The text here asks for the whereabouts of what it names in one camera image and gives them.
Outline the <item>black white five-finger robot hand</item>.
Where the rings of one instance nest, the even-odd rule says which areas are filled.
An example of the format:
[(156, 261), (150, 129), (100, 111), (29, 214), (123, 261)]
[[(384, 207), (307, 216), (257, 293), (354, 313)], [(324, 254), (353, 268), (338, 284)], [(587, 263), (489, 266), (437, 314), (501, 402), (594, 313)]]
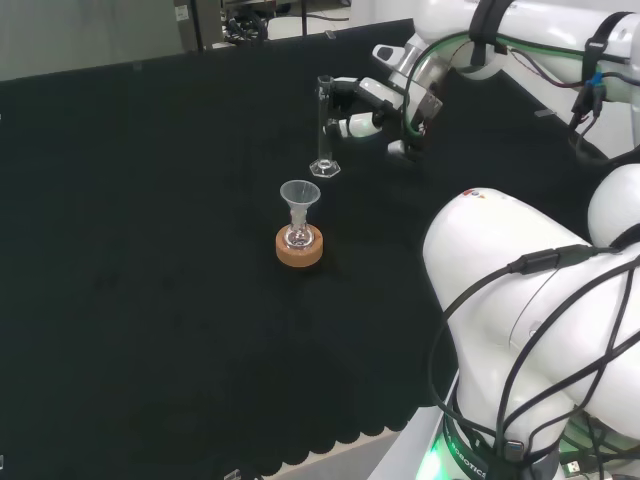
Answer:
[(398, 127), (403, 94), (370, 77), (318, 78), (319, 132), (326, 139), (365, 139)]

